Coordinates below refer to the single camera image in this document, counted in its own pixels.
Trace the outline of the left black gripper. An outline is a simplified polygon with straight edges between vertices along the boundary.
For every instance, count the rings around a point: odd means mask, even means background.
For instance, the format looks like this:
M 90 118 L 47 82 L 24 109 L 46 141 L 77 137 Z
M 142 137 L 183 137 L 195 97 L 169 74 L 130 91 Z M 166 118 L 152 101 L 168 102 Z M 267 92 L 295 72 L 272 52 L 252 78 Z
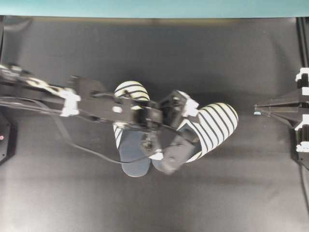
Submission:
M 180 139 L 174 139 L 172 143 L 163 150 L 162 172 L 172 174 L 186 163 L 193 154 L 198 135 L 189 123 L 189 120 L 199 123 L 198 106 L 185 92 L 174 90 L 159 103 L 162 111 L 163 124 L 171 128 L 179 128 Z

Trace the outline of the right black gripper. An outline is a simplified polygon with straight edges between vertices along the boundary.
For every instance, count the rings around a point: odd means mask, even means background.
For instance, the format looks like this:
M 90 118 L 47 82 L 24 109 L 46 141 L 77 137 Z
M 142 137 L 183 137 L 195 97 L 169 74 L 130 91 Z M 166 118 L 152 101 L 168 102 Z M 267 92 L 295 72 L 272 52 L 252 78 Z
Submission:
M 254 107 L 266 107 L 267 116 L 295 128 L 296 151 L 309 152 L 309 69 L 300 68 L 295 81 L 297 89 L 255 104 Z

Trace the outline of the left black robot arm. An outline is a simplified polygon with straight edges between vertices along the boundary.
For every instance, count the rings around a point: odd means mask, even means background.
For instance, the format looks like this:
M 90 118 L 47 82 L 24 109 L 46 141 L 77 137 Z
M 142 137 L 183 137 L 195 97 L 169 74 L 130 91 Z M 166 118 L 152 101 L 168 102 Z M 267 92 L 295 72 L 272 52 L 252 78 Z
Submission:
M 175 90 L 162 101 L 151 101 L 138 82 L 124 82 L 113 93 L 100 82 L 75 76 L 72 87 L 60 87 L 34 77 L 16 65 L 0 67 L 0 104 L 50 115 L 72 147 L 118 163 L 131 177 L 147 173 L 151 163 L 171 174 L 185 164 L 200 147 L 200 139 L 189 123 L 198 123 L 198 103 Z M 62 117 L 80 117 L 113 126 L 120 158 L 114 160 L 76 144 Z

